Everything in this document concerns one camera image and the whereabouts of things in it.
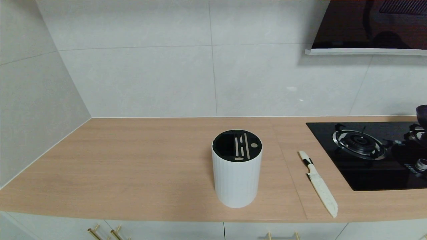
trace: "gas stove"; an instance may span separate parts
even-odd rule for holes
[[[354,191],[427,188],[427,134],[417,123],[307,126]]]

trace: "drawer handle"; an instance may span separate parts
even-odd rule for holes
[[[123,238],[122,237],[120,237],[119,236],[119,231],[120,231],[120,229],[122,228],[122,226],[121,225],[119,225],[119,227],[117,228],[117,230],[115,231],[115,230],[111,230],[111,234],[113,234],[113,236],[117,239],[117,240],[123,240]]]
[[[268,239],[263,239],[263,240],[271,240],[271,233],[270,232],[267,233],[267,237],[268,237]],[[295,232],[295,240],[299,240],[298,232]]]
[[[95,229],[88,229],[88,232],[96,239],[96,240],[102,240],[102,238],[97,234],[97,230],[99,228],[99,224],[95,227]]]

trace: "cabinet door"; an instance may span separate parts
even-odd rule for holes
[[[222,222],[152,222],[106,220],[127,240],[224,240]]]
[[[427,219],[351,222],[336,240],[425,240],[425,234],[427,234]]]
[[[0,240],[40,240],[6,212],[0,212]]]
[[[295,239],[298,232],[300,240],[335,240],[346,223],[224,223],[225,240]]]
[[[103,240],[107,240],[111,231],[104,220],[8,213],[43,240],[94,240],[88,229],[94,229],[97,224],[97,234]]]

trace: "white knife block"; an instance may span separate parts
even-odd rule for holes
[[[227,207],[242,208],[257,195],[262,144],[244,130],[229,130],[212,143],[213,175],[218,199]]]

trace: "range hood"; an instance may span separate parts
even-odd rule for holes
[[[305,53],[427,56],[427,0],[330,1]]]

